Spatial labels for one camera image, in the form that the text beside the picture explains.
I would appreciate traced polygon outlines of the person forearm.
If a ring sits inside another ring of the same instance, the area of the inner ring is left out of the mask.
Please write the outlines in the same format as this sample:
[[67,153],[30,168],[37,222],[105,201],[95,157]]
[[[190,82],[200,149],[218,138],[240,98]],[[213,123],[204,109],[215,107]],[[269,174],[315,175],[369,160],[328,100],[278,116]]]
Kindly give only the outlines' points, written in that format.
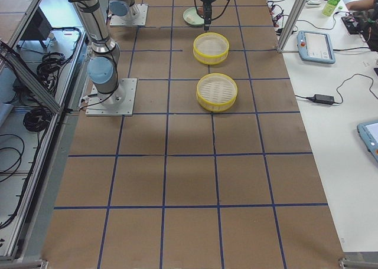
[[358,0],[346,3],[346,7],[350,11],[366,11],[374,8],[377,0]]

